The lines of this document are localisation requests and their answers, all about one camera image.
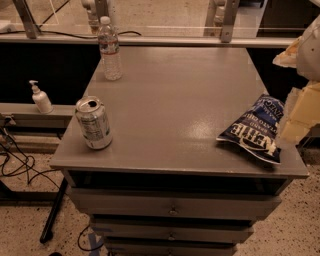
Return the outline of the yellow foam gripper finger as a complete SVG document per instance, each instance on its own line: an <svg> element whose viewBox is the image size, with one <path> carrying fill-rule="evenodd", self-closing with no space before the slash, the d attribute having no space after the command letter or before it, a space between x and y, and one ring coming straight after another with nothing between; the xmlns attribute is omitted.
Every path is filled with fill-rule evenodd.
<svg viewBox="0 0 320 256"><path fill-rule="evenodd" d="M301 40L301 36L295 39L283 52L273 59L272 63L284 68L297 68L299 66Z"/></svg>
<svg viewBox="0 0 320 256"><path fill-rule="evenodd" d="M309 81L293 88L287 96L279 123L279 144L297 145L312 127L320 123L320 83Z"/></svg>

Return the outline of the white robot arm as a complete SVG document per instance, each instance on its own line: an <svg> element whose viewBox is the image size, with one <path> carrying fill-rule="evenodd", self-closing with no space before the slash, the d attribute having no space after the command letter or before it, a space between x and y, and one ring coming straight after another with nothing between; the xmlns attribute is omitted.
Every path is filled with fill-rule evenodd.
<svg viewBox="0 0 320 256"><path fill-rule="evenodd" d="M320 15L282 53L273 59L282 67L295 68L308 83L288 94L276 135L280 148L297 145L320 123Z"/></svg>

